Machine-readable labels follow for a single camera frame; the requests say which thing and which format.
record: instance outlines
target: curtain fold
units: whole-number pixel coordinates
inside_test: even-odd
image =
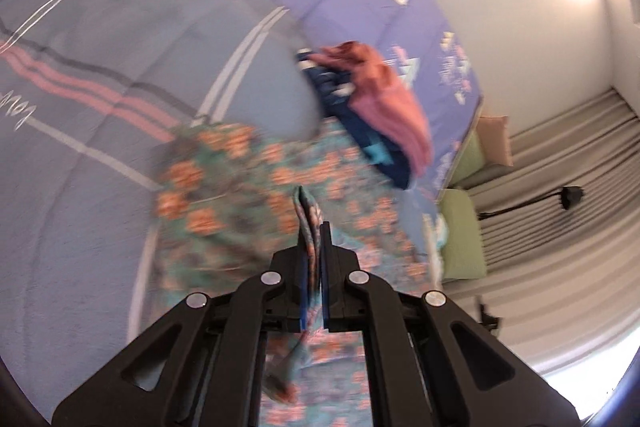
[[[481,221],[488,276],[447,283],[503,317],[500,339],[542,374],[579,362],[640,325],[640,120],[613,89],[514,136],[513,168],[462,184],[478,212],[580,185],[559,199]]]

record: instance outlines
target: red cloth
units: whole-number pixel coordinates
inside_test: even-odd
[[[376,131],[398,144],[415,176],[424,174],[433,162],[429,123],[413,91],[410,91],[382,56],[371,46],[344,42],[323,47],[309,55],[316,64],[333,70],[351,71],[355,91],[351,107]]]

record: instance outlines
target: silver screw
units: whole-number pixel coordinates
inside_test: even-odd
[[[354,284],[364,284],[369,282],[369,274],[362,270],[356,270],[349,274],[349,280]]]
[[[278,272],[265,272],[260,276],[260,280],[264,284],[273,286],[274,284],[278,284],[280,281],[282,281],[282,277]]]
[[[444,293],[438,291],[427,292],[424,296],[424,300],[428,305],[435,306],[436,308],[447,302],[447,298]]]
[[[189,308],[202,308],[207,303],[207,296],[204,293],[192,293],[187,297]]]

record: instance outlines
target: triangular cutout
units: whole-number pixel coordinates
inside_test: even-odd
[[[182,329],[180,325],[175,325],[166,330],[122,372],[122,378],[144,391],[153,391],[160,380],[162,369],[180,334],[180,329]]]
[[[515,376],[514,368],[464,324],[455,323],[451,330],[480,391],[488,391]]]

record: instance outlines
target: orange pillow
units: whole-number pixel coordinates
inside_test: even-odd
[[[508,123],[508,116],[481,116],[479,118],[476,132],[487,163],[513,167],[511,142],[507,131]]]

